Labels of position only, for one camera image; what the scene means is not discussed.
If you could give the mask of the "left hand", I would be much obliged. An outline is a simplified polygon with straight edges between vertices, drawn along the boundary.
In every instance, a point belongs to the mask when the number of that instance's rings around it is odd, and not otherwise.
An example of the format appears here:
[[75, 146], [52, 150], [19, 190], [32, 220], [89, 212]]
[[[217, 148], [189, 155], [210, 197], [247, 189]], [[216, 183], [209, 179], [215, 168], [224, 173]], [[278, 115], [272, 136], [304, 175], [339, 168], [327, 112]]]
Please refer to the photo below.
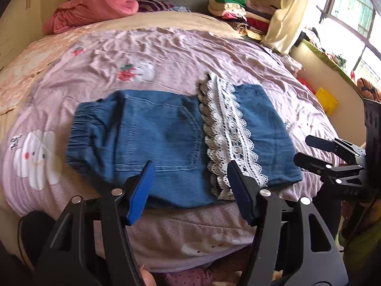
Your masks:
[[157, 285], [153, 275], [149, 271], [147, 271], [145, 269], [141, 269], [140, 273], [141, 273], [141, 277], [144, 280], [145, 286], [156, 286]]

